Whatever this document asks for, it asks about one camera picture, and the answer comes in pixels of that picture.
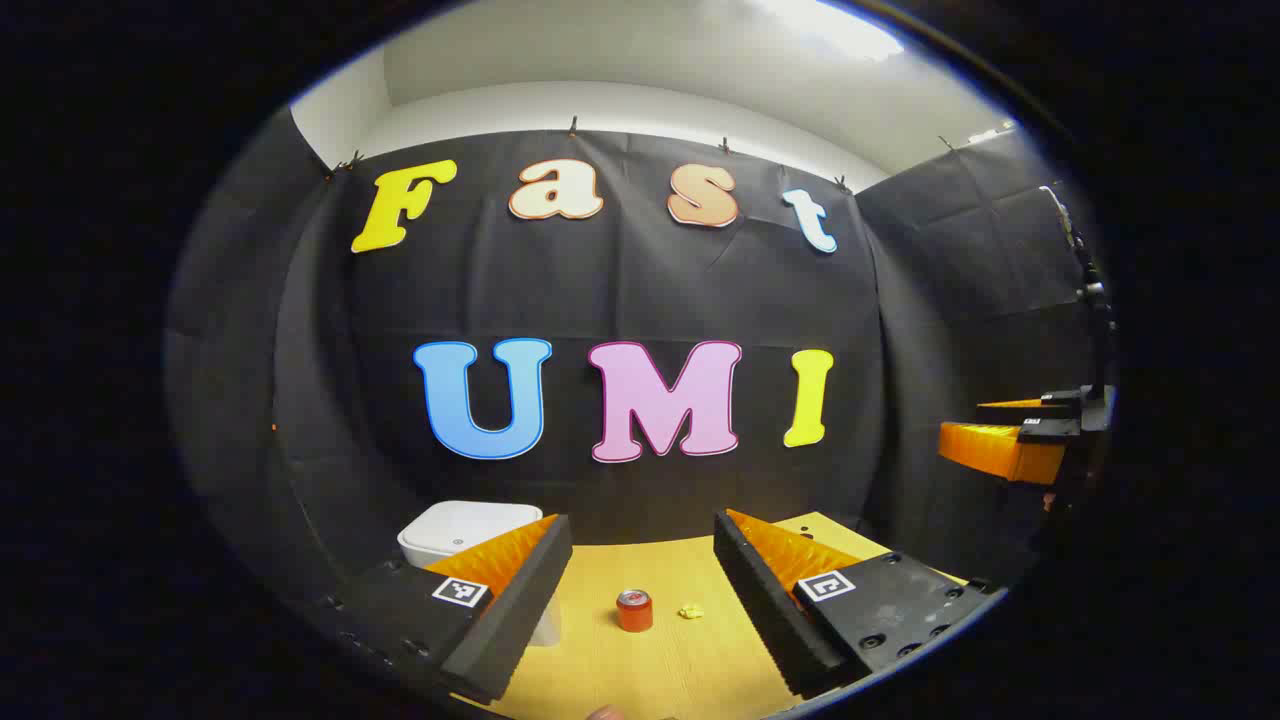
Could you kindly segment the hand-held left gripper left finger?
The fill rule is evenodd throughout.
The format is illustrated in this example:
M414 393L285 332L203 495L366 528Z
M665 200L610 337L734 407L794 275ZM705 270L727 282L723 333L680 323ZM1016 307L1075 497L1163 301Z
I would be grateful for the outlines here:
M508 688L572 555L553 514L416 568L387 560L323 596L340 647L424 694L480 705Z

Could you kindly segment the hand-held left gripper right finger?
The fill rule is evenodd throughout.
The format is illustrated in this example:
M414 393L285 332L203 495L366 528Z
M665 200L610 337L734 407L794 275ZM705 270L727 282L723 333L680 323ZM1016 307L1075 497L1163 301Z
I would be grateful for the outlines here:
M732 509L716 512L713 550L804 700L896 670L1004 596L905 553L860 559Z

